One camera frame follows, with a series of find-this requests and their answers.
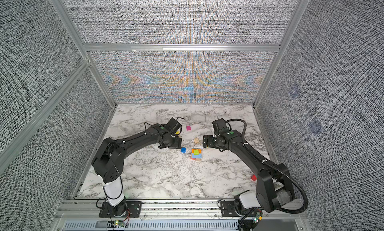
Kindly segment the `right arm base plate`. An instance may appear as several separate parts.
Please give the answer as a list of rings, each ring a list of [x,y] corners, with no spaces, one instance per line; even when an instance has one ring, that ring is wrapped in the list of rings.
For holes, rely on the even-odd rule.
[[[249,217],[262,217],[263,212],[260,209],[249,208],[243,209],[240,204],[235,201],[230,200],[218,200],[217,205],[221,211],[221,214],[225,218],[229,217],[244,217],[248,215]]]

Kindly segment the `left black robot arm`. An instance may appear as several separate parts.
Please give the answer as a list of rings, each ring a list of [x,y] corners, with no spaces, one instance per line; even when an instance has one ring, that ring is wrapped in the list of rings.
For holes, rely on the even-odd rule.
[[[182,138],[177,133],[181,131],[182,125],[172,118],[167,124],[151,125],[133,136],[122,139],[106,138],[101,143],[92,160],[92,167],[103,180],[106,207],[110,216],[128,215],[121,177],[125,158],[153,144],[159,144],[160,149],[181,149]]]

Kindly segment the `light blue wood block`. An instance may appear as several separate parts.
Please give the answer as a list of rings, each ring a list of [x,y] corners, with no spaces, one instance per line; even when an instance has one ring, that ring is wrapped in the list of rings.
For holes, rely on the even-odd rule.
[[[202,158],[202,154],[199,154],[199,155],[193,155],[193,154],[191,154],[191,156],[195,157],[195,159],[197,159],[197,158],[201,159],[201,158]]]

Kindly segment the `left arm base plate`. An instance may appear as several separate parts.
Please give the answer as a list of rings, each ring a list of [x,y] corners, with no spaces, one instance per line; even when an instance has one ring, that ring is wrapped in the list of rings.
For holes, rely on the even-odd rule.
[[[122,202],[113,207],[108,202],[103,202],[100,208],[99,218],[138,218],[142,209],[142,202]]]

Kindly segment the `orange wood block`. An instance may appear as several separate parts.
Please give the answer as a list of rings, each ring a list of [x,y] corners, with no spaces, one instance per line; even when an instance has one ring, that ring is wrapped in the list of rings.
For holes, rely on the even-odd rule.
[[[201,149],[193,149],[192,151],[191,151],[191,154],[193,154],[193,155],[199,155],[199,154],[201,154],[202,153],[202,150]]]

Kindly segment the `aluminium mounting rail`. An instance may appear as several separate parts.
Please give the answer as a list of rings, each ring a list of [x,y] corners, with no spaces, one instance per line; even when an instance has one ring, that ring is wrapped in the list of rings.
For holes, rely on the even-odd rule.
[[[130,217],[131,220],[224,220],[240,219],[236,212],[231,211],[231,217],[223,216],[223,209],[219,208],[219,199],[127,199],[128,202],[140,202],[140,207],[134,207],[134,212],[140,215]],[[97,199],[64,200],[55,222],[67,220],[116,220],[114,216],[101,218],[103,201]]]

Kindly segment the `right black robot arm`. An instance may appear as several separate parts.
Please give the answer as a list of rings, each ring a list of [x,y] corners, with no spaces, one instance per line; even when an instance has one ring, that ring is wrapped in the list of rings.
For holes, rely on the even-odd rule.
[[[236,154],[256,175],[255,196],[261,207],[268,213],[279,210],[294,214],[294,210],[283,206],[295,199],[294,181],[284,165],[277,165],[261,155],[243,137],[235,131],[224,132],[218,136],[204,135],[204,148],[229,150]]]

